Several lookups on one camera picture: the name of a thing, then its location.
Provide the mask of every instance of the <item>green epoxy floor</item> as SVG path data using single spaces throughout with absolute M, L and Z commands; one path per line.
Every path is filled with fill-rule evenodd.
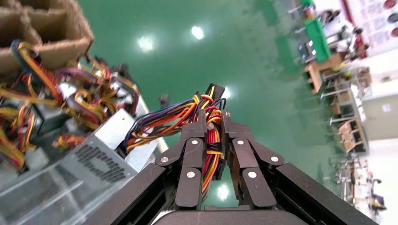
M 151 110 L 162 94 L 176 103 L 210 83 L 227 86 L 232 119 L 249 125 L 259 143 L 319 182 L 329 175 L 328 158 L 342 151 L 328 103 L 312 94 L 299 62 L 292 0 L 79 3 L 96 36 L 90 53 L 111 65 L 127 62 Z M 212 182 L 206 204 L 237 206 L 228 173 Z

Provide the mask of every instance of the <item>silver screw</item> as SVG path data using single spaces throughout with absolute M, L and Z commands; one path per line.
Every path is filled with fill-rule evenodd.
M 256 178 L 257 174 L 255 172 L 249 172 L 249 177 L 250 178 Z
M 188 178 L 192 178 L 192 177 L 194 177 L 194 176 L 195 176 L 195 173 L 192 172 L 192 171 L 187 173 L 187 177 L 188 177 Z

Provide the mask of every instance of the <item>cardboard divider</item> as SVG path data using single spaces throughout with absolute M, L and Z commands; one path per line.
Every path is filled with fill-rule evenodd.
M 76 0 L 0 0 L 0 81 L 19 69 L 10 45 L 22 39 L 34 45 L 47 69 L 63 67 L 86 53 L 94 35 Z
M 49 10 L 51 8 L 62 8 L 57 0 L 17 0 L 23 7 L 32 7 L 35 10 Z
M 32 28 L 39 34 L 43 44 L 79 40 L 83 37 L 70 22 L 65 9 L 51 10 L 48 13 L 33 11 L 28 15 Z
M 33 45 L 39 43 L 29 32 L 29 27 L 23 23 L 22 16 L 19 13 L 0 14 L 0 49 L 9 48 L 15 39 L 21 39 Z

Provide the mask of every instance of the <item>desk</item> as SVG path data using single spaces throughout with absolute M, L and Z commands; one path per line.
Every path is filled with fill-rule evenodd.
M 343 60 L 340 54 L 333 54 L 329 59 L 322 63 L 313 61 L 306 66 L 305 71 L 310 75 L 308 82 L 313 85 L 314 94 L 319 92 L 323 83 L 321 72 L 323 70 L 339 66 L 342 62 Z

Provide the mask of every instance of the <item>transparent plastic bin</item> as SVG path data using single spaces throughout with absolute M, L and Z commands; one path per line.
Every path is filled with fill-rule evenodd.
M 147 112 L 140 99 L 137 115 Z M 163 139 L 154 140 L 152 144 L 134 149 L 146 155 L 126 158 L 126 162 L 140 171 L 166 149 Z M 41 171 L 15 177 L 0 188 L 0 224 L 82 224 L 129 180 L 131 178 L 103 190 L 93 190 L 64 170 L 59 161 L 53 162 Z

